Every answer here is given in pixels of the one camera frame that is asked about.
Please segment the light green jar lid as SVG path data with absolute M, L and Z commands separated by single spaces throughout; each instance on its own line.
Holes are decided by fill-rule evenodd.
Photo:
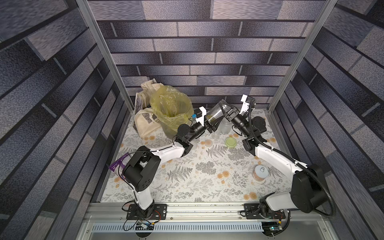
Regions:
M 225 145 L 228 148 L 235 148 L 237 146 L 237 140 L 233 137 L 228 137 L 225 139 Z

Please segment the clear ribbed glass jar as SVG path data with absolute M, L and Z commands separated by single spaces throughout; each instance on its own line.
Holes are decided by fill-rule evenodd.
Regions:
M 222 135 L 228 135 L 232 130 L 232 123 L 226 119 L 223 119 L 220 124 L 220 133 Z

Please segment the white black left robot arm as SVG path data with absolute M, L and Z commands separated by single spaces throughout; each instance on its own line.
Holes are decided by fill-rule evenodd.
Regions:
M 138 208 L 142 211 L 153 208 L 154 200 L 151 196 L 150 184 L 159 166 L 169 160 L 187 155 L 193 147 L 191 141 L 201 136 L 205 131 L 215 132 L 221 120 L 214 120 L 211 123 L 205 118 L 202 124 L 199 122 L 192 126 L 182 124 L 178 127 L 177 134 L 172 138 L 173 143 L 171 145 L 157 149 L 141 146 L 134 152 L 122 169 L 121 176 L 133 189 L 135 204 Z

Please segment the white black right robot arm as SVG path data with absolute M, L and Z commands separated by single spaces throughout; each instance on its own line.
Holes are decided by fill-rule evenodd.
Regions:
M 268 162 L 291 182 L 290 190 L 284 193 L 271 193 L 260 199 L 259 213 L 267 217 L 280 210 L 300 210 L 303 213 L 316 212 L 325 217 L 335 213 L 335 202 L 328 189 L 321 168 L 306 165 L 282 151 L 268 145 L 262 137 L 266 122 L 261 117 L 251 117 L 254 99 L 245 103 L 247 114 L 242 114 L 235 106 L 224 100 L 219 103 L 224 118 L 231 122 L 245 136 L 243 146 L 250 154 Z

